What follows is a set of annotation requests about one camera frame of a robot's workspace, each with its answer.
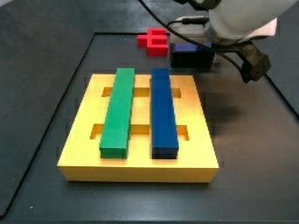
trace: table surface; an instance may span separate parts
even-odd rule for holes
[[[244,84],[216,57],[194,74],[219,173],[207,184],[67,182],[57,167],[93,72],[170,67],[148,58],[136,35],[96,35],[61,99],[40,149],[1,221],[299,221],[299,126],[267,78]]]

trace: yellow block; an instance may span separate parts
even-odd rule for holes
[[[67,180],[210,183],[219,169],[192,76],[172,75],[178,159],[151,159],[150,79],[135,77],[128,158],[100,158],[114,74],[93,74],[57,163]]]

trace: green block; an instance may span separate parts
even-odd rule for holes
[[[127,158],[135,90],[135,69],[116,70],[99,149],[101,158]]]

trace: black cable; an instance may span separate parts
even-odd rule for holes
[[[167,27],[170,27],[170,25],[172,24],[180,24],[182,22],[183,22],[182,20],[174,20],[172,22],[167,24]]]
[[[168,27],[166,25],[166,23],[160,20],[160,18],[154,14],[154,12],[151,11],[151,9],[147,7],[144,1],[143,0],[138,0],[138,2],[144,6],[144,9],[150,13],[150,15],[154,17],[154,19],[156,20],[156,22],[164,27],[164,29],[167,29],[168,32],[171,32],[176,37],[179,37],[184,41],[187,41],[187,42],[195,44],[196,46],[202,47],[207,51],[216,53],[222,58],[224,58],[234,65],[234,67],[239,70],[239,73],[243,74],[242,73],[242,68],[240,68],[238,62],[230,56],[227,56],[226,53],[219,52],[218,50],[207,47],[204,44],[202,44],[202,43],[191,40],[190,38],[186,38],[179,32],[176,32],[171,27]]]
[[[183,24],[183,25],[206,25],[208,19],[206,17],[186,17],[183,20],[174,20],[167,24],[167,27],[172,24]]]

